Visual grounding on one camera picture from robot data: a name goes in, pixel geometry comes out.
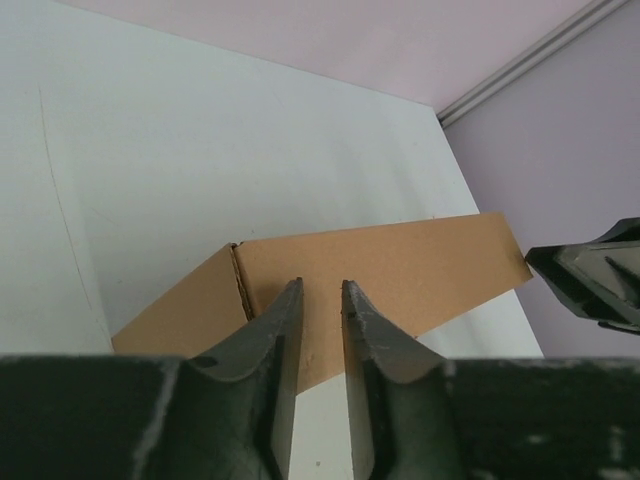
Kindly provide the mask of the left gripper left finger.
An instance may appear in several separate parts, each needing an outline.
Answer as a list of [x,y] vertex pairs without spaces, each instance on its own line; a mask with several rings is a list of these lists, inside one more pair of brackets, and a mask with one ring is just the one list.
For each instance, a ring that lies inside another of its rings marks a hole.
[[290,281],[200,355],[5,355],[5,479],[284,479],[303,320]]

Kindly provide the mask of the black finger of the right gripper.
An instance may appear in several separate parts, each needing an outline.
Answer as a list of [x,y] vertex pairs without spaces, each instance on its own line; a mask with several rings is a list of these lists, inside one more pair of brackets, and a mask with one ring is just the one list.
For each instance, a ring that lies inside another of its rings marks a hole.
[[534,247],[525,261],[556,298],[605,329],[639,332],[639,219],[621,219],[586,243]]

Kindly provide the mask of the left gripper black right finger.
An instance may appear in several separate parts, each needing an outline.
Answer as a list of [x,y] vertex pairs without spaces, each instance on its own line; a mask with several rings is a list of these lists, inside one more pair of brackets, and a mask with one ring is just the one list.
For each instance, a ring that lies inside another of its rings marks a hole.
[[639,363],[447,359],[342,285],[358,479],[635,479]]

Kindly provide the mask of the cardboard box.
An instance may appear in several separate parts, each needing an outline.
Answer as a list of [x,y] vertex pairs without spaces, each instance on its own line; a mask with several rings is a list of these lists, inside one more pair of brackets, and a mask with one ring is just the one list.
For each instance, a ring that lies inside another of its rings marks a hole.
[[505,217],[484,213],[228,244],[146,307],[112,340],[119,354],[194,357],[261,315],[301,279],[297,387],[344,370],[341,286],[420,336],[531,278]]

